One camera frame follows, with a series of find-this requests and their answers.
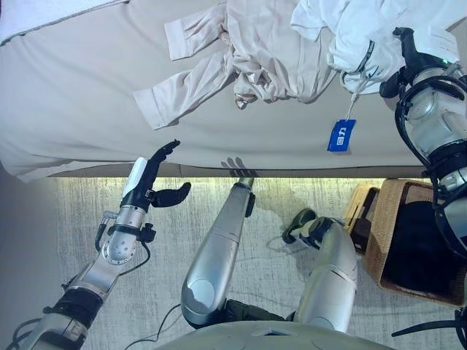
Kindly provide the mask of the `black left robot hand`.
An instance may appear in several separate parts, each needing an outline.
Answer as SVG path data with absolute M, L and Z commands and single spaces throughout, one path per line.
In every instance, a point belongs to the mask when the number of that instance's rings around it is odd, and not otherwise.
M 148 211 L 150 205 L 155 208 L 166 208 L 176 206 L 187 198 L 191 189 L 190 182 L 184 183 L 175 190 L 154 191 L 153 189 L 160 165 L 179 145 L 180 141 L 175 139 L 158 149 L 149 160 L 143 157 L 136 160 L 123 191 L 120 207 L 135 206 Z

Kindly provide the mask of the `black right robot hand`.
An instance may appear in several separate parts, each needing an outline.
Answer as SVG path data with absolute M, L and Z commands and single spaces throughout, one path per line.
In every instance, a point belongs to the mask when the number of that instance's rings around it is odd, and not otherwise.
M 388 80 L 379 86 L 379 94 L 383 98 L 394 98 L 401 94 L 400 88 L 408 84 L 414 86 L 415 78 L 429 69 L 447 70 L 448 62 L 445 60 L 417 51 L 414 42 L 414 31 L 411 28 L 396 27 L 393 35 L 401 40 L 401 52 L 405 66 L 401 67 Z

